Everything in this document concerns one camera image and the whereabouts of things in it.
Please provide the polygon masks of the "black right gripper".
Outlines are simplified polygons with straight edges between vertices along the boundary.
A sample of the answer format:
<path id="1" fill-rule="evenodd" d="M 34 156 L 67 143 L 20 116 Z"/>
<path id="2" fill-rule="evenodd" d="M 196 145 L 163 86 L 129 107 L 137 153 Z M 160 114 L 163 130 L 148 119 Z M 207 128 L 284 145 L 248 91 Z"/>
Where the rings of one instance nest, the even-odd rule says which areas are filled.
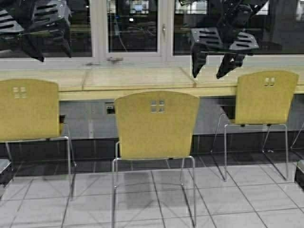
<path id="1" fill-rule="evenodd" d="M 259 49 L 254 35 L 244 31 L 248 21 L 259 12 L 258 4 L 219 4 L 219 18 L 214 26 L 191 30 L 192 75 L 197 78 L 208 53 L 225 53 L 217 79 L 242 67 L 246 55 Z"/>

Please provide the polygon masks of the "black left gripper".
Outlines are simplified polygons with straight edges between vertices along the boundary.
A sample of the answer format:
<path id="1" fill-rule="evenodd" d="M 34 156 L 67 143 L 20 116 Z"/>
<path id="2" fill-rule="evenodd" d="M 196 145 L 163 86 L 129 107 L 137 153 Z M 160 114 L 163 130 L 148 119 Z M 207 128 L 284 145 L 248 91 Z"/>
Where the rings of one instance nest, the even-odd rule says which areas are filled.
<path id="1" fill-rule="evenodd" d="M 48 32 L 63 52 L 72 57 L 70 26 L 72 12 L 67 0 L 2 0 L 0 37 L 21 37 L 21 50 L 44 62 L 45 58 L 31 34 Z"/>

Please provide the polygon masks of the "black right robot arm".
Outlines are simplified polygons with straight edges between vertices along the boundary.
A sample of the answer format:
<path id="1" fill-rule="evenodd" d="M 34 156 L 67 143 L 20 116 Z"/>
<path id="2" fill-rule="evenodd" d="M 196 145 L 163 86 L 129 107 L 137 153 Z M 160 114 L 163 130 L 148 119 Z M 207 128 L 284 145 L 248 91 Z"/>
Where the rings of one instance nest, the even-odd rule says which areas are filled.
<path id="1" fill-rule="evenodd" d="M 173 10 L 173 55 L 191 57 L 196 78 L 209 55 L 222 55 L 218 79 L 243 65 L 259 49 L 248 23 L 266 0 L 177 0 Z"/>

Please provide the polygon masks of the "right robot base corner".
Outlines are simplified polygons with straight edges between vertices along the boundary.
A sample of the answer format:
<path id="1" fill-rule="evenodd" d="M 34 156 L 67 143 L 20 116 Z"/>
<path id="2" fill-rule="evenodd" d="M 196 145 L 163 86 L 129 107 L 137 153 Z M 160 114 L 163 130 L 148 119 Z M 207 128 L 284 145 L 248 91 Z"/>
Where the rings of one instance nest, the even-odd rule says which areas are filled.
<path id="1" fill-rule="evenodd" d="M 304 161 L 299 160 L 296 165 L 294 181 L 304 189 Z"/>

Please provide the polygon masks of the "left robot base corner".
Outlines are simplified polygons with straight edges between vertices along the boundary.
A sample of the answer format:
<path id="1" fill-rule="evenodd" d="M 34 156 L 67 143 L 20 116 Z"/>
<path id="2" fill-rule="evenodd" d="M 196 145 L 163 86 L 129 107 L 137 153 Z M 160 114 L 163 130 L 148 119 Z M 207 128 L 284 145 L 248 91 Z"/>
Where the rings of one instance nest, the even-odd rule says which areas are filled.
<path id="1" fill-rule="evenodd" d="M 0 185 L 6 187 L 13 179 L 13 169 L 11 161 L 8 159 L 0 160 Z"/>

